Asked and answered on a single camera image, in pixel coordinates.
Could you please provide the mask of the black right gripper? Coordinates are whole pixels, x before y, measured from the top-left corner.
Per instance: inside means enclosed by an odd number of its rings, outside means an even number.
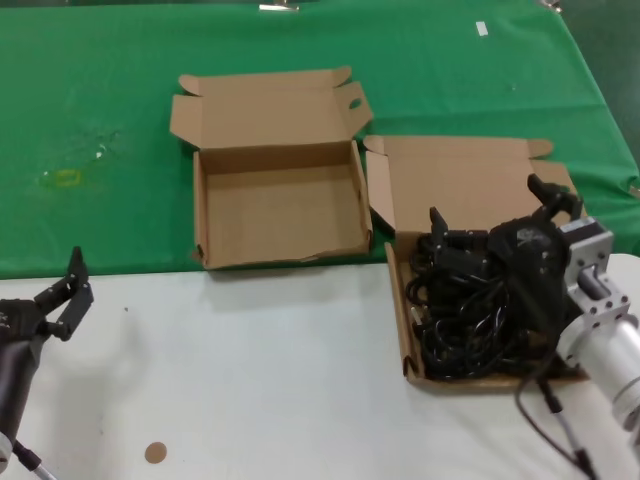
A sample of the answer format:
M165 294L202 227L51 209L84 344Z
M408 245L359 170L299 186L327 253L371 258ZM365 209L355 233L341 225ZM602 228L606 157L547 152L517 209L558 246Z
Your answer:
M487 230L450 230L436 207L431 207L431 244L435 266L482 281L491 278L488 252L506 281L515 304L516 319L525 328L558 336L567 322L564 272L568 248L553 219L564 212L571 221L583 212L583 200L567 188L543 181L533 173L529 191L541 206L531 215Z

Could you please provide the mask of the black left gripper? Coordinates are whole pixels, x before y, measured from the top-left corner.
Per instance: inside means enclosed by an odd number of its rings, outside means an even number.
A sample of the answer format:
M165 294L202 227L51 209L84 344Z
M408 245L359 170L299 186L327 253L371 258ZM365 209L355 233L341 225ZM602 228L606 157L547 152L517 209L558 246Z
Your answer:
M65 276L36 295L34 301L1 301L2 345L34 339L47 340L49 334L44 313L51 313L61 305L65 309L58 320L50 324L49 331L61 341L71 339L94 301L88 267L79 246L72 250Z

